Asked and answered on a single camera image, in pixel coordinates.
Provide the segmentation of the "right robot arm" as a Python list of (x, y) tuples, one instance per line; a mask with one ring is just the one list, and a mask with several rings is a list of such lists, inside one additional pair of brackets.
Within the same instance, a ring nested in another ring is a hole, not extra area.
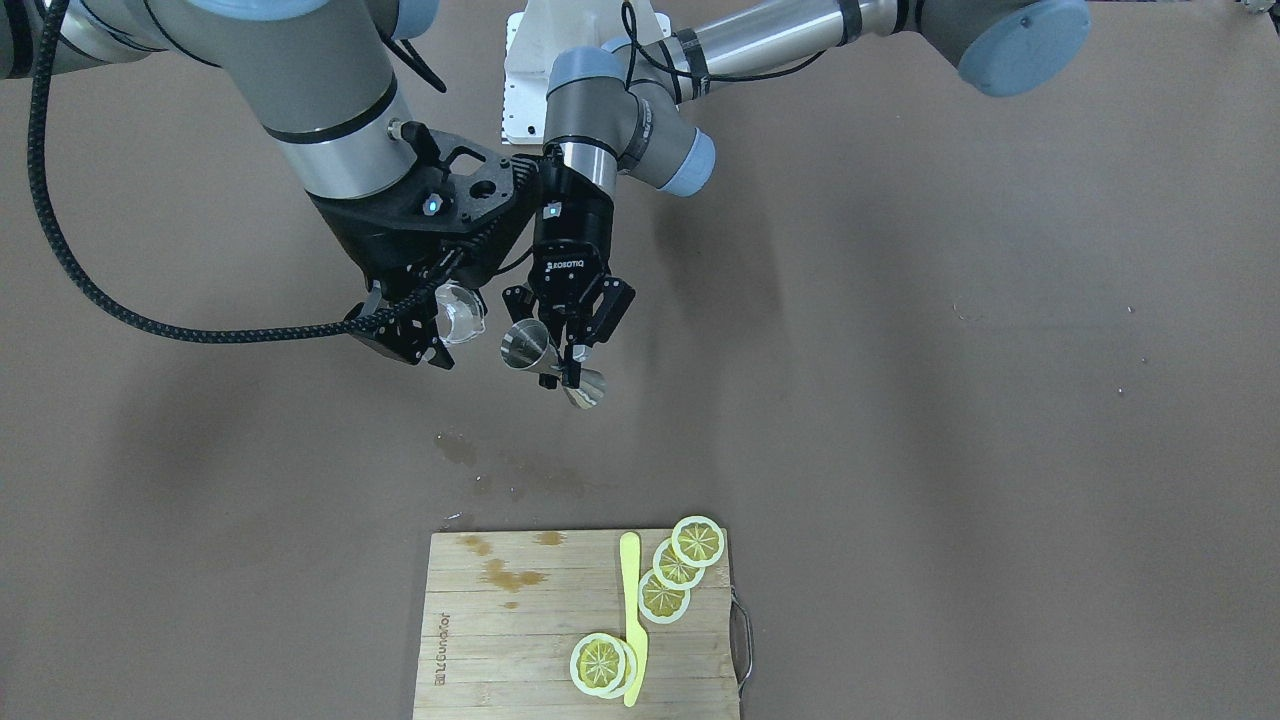
[[(419, 120), (392, 65), (442, 81), (411, 40), (434, 1), (5, 1), (3, 77), (31, 79), (27, 170), (52, 255), (81, 293), (138, 331), (202, 345), (347, 334), (442, 369), (483, 332), (480, 288), (538, 204), (538, 161)], [(174, 53), (223, 70), (361, 270), (367, 296), (339, 322), (205, 331), (133, 311), (96, 284), (58, 222), (46, 170), (54, 76)]]

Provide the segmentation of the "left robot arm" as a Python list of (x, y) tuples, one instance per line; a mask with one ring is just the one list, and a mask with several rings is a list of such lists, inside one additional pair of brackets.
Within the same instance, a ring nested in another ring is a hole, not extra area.
[(902, 32), (920, 35), (983, 95), (1011, 97), (1052, 79), (1091, 32), (1083, 1), (765, 1), (649, 44), (632, 3), (621, 3), (620, 20), (620, 38), (568, 47), (550, 64), (532, 263), (503, 293), (513, 322), (503, 363), (581, 407), (605, 388), (586, 366), (591, 351), (635, 299), (611, 270), (617, 179), (689, 197), (714, 170), (716, 143), (681, 115), (685, 102), (790, 76), (868, 35)]

